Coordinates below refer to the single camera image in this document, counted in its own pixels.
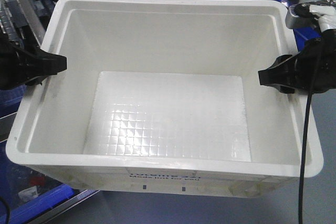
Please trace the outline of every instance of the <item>label on crate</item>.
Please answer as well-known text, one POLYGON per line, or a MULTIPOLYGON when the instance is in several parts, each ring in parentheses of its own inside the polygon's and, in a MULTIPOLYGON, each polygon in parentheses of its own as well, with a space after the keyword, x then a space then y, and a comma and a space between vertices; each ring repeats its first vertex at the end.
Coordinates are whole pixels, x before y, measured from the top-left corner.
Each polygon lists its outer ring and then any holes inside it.
POLYGON ((31 201, 38 197, 37 187, 32 186, 22 191, 19 191, 18 196, 23 202, 31 201))
POLYGON ((143 174, 143 173, 131 173, 130 177, 131 178, 174 179, 174 180, 196 180, 196 181, 200 181, 201 179, 201 177, 196 177, 196 176, 143 174))

